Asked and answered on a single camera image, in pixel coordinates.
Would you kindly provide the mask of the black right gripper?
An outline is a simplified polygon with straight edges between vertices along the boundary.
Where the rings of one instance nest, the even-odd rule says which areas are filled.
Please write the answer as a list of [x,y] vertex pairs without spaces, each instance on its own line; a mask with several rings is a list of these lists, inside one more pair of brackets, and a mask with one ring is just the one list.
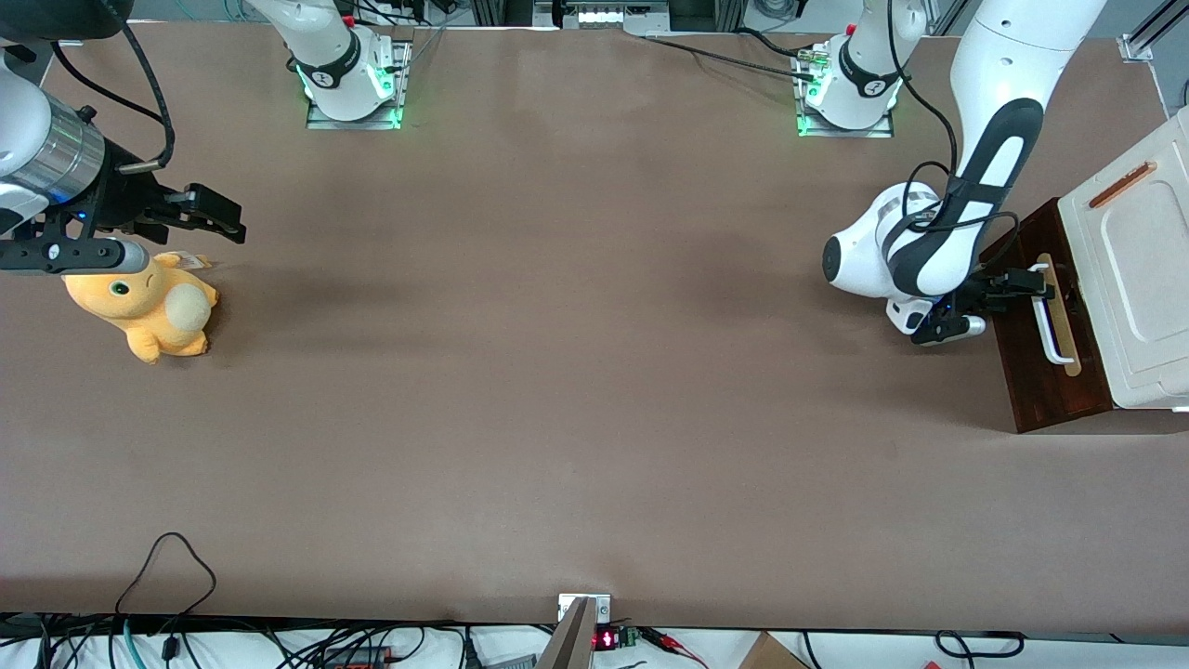
[[184,212],[180,193],[162,187],[153,173],[120,173],[137,163],[136,154],[109,139],[97,178],[78,196],[78,220],[87,231],[120,231],[165,245],[170,231],[202,231],[234,244],[246,241],[243,206],[205,185],[188,185]]

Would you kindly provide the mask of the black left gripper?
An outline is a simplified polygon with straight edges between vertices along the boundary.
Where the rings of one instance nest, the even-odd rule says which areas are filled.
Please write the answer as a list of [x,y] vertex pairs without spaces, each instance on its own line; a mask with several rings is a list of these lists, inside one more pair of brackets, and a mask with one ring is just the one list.
[[935,301],[921,326],[912,334],[918,347],[939,346],[950,340],[980,337],[986,314],[1009,310],[1024,299],[1053,299],[1057,289],[1048,284],[1044,269],[1004,269],[995,274],[971,274],[960,288]]

